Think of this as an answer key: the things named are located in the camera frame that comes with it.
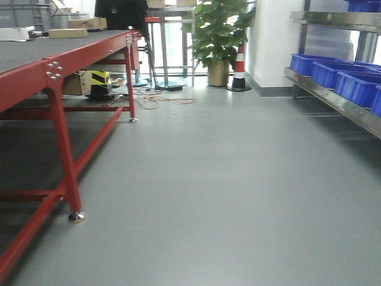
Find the white wall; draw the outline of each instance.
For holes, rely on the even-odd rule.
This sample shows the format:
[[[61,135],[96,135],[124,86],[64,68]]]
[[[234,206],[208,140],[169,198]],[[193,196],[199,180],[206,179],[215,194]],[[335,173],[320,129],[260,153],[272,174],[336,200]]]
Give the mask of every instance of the white wall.
[[[300,24],[291,11],[301,11],[303,0],[257,0],[254,26],[248,29],[246,71],[260,87],[292,86],[284,76],[291,54],[298,51]]]
[[[68,7],[73,7],[72,12],[89,13],[94,16],[95,0],[65,0]]]

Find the table foot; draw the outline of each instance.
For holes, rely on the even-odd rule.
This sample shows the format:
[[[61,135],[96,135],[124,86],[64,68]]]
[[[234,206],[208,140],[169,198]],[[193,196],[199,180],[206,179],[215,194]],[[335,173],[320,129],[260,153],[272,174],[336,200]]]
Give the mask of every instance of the table foot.
[[[85,219],[84,212],[74,212],[69,215],[69,221],[71,223],[80,223],[80,222],[83,222],[84,219]]]

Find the yellow and black striped object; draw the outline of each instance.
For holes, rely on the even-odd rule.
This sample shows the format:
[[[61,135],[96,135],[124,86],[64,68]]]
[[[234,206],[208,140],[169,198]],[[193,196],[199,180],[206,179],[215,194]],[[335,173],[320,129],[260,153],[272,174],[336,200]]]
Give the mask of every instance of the yellow and black striped object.
[[[91,95],[108,95],[111,79],[108,71],[93,70],[91,75]]]

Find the red workbench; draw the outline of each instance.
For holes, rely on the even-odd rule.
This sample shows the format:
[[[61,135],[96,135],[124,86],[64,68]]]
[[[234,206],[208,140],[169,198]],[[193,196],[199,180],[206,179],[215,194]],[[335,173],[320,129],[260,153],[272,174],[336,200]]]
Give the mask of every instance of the red workbench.
[[[131,68],[132,45],[140,39],[136,30],[101,31],[81,39],[38,38],[30,42],[0,42],[0,119],[26,120],[51,119],[57,137],[63,180],[49,190],[12,190],[1,192],[0,201],[40,201],[38,209],[13,242],[0,257],[0,283],[5,279],[22,252],[59,201],[67,201],[71,214],[69,220],[79,223],[82,213],[77,177],[121,113],[130,113],[135,119]],[[123,60],[104,60],[107,56],[124,50]],[[61,87],[63,80],[91,64],[125,64],[127,72],[128,106],[70,107],[65,108]],[[46,89],[49,108],[14,108],[33,94]],[[113,111],[113,115],[74,161],[65,120],[65,111]]]

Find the green leaves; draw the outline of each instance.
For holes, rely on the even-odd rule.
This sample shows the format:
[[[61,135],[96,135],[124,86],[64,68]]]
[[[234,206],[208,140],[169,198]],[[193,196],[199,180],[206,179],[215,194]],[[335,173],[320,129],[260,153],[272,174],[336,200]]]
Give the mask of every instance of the green leaves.
[[[237,47],[247,41],[245,29],[251,25],[255,9],[247,12],[244,0],[202,0],[196,6],[196,30],[193,48],[197,66],[207,67],[212,61],[229,60],[234,65]],[[190,24],[183,30],[191,32]]]

